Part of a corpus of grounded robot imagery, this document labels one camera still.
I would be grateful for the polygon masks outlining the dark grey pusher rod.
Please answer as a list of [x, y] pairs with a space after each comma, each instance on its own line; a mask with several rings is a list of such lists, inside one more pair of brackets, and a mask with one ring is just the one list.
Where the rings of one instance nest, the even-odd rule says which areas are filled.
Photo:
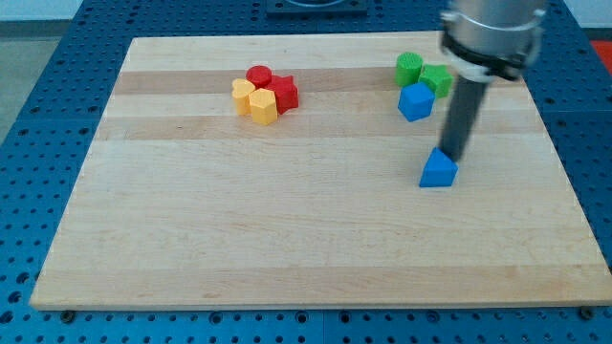
[[438, 142], [438, 148], [453, 162], [459, 162], [464, 155], [488, 88], [488, 83], [463, 76], [457, 79]]

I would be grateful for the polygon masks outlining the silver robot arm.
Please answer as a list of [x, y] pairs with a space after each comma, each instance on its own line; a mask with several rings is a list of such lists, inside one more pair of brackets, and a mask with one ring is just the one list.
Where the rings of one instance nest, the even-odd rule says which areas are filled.
[[497, 78], [516, 81], [537, 59], [546, 0], [452, 0], [441, 12], [441, 51], [458, 74], [438, 148], [462, 160]]

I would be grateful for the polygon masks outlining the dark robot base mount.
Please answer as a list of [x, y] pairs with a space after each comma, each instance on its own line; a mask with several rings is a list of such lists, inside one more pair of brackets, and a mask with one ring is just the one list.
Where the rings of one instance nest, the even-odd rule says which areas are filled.
[[320, 15], [367, 13], [368, 0], [265, 0], [266, 14]]

